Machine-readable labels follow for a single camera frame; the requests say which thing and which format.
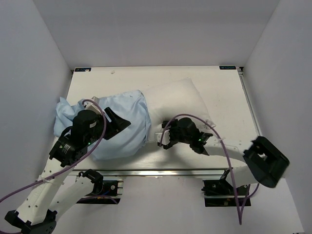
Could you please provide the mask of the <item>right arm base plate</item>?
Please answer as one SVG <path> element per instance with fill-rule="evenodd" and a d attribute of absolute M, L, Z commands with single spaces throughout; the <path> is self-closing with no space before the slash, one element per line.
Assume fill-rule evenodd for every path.
<path fill-rule="evenodd" d="M 204 170 L 202 171 L 205 207 L 235 207 L 236 201 L 234 190 L 225 179 L 230 173 L 226 170 Z"/>

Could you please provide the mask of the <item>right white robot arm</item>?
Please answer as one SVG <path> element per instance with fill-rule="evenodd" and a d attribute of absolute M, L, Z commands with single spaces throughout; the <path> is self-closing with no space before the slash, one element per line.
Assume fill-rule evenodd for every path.
<path fill-rule="evenodd" d="M 225 169 L 220 178 L 220 188 L 225 194 L 230 195 L 240 186 L 256 183 L 275 188 L 290 165 L 288 158 L 263 136 L 250 142 L 222 140 L 216 132 L 200 131 L 192 119 L 191 115 L 181 115 L 180 119 L 164 121 L 158 145 L 169 149 L 177 143 L 184 143 L 197 154 L 244 162 L 244 166 L 235 168 L 229 165 Z"/>

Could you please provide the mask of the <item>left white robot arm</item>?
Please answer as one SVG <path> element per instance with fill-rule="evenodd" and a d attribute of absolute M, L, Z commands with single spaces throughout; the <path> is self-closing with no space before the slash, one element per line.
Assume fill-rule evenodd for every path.
<path fill-rule="evenodd" d="M 103 189 L 103 176 L 89 169 L 79 173 L 79 179 L 63 195 L 55 198 L 63 181 L 74 167 L 88 157 L 102 139 L 109 140 L 130 126 L 130 121 L 115 114 L 111 108 L 82 110 L 65 128 L 49 153 L 46 166 L 26 200 L 16 209 L 8 211 L 5 220 L 22 234 L 50 234 L 59 218 L 70 207 L 88 194 L 99 194 Z"/>

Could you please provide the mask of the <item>white pillow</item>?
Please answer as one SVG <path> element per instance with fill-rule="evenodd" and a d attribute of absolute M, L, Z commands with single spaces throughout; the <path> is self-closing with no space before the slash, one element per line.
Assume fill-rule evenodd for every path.
<path fill-rule="evenodd" d="M 178 114 L 190 114 L 206 121 L 213 128 L 213 122 L 206 104 L 190 78 L 150 87 L 142 91 L 151 120 L 147 142 L 156 142 L 156 133 L 162 131 L 162 123 Z"/>

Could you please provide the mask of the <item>light blue pillowcase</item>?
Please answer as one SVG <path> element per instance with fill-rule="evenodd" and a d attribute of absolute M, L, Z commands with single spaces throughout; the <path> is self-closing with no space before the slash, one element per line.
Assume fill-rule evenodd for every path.
<path fill-rule="evenodd" d="M 152 123 L 145 97 L 141 91 L 134 90 L 100 97 L 98 105 L 101 109 L 111 108 L 114 113 L 131 124 L 112 139 L 102 140 L 92 153 L 93 160 L 130 157 L 145 146 Z M 56 106 L 54 136 L 59 137 L 66 127 L 71 126 L 74 117 L 83 109 L 82 100 L 75 105 L 70 105 L 61 97 Z"/>

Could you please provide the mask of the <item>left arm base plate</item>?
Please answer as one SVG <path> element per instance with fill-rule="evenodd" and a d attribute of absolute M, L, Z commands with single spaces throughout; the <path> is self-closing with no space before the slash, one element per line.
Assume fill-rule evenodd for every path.
<path fill-rule="evenodd" d="M 117 205 L 123 194 L 123 180 L 104 180 L 102 187 L 81 198 L 77 204 Z"/>

